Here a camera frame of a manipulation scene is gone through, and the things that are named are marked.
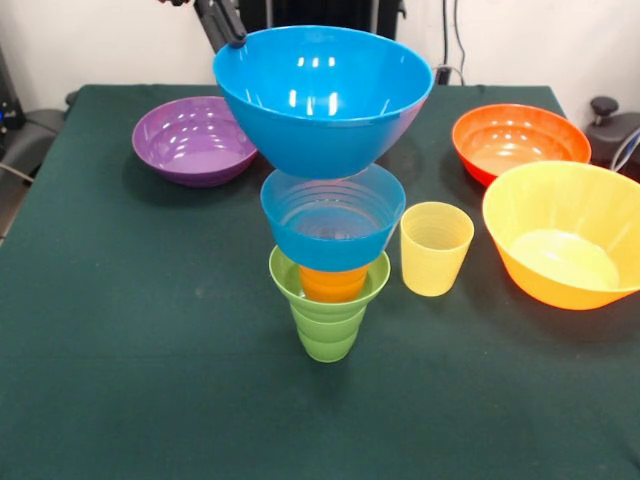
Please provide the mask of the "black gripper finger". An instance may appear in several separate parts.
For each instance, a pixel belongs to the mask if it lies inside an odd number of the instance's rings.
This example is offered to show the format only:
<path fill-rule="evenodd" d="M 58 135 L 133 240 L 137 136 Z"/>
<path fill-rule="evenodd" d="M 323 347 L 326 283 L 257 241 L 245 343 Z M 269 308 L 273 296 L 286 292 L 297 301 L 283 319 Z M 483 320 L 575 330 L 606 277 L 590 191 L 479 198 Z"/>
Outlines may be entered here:
<path fill-rule="evenodd" d="M 225 19 L 219 2 L 195 0 L 194 9 L 212 49 L 218 52 L 228 42 Z"/>
<path fill-rule="evenodd" d="M 231 1 L 214 0 L 213 19 L 219 31 L 222 46 L 229 45 L 239 49 L 245 45 L 247 31 Z"/>

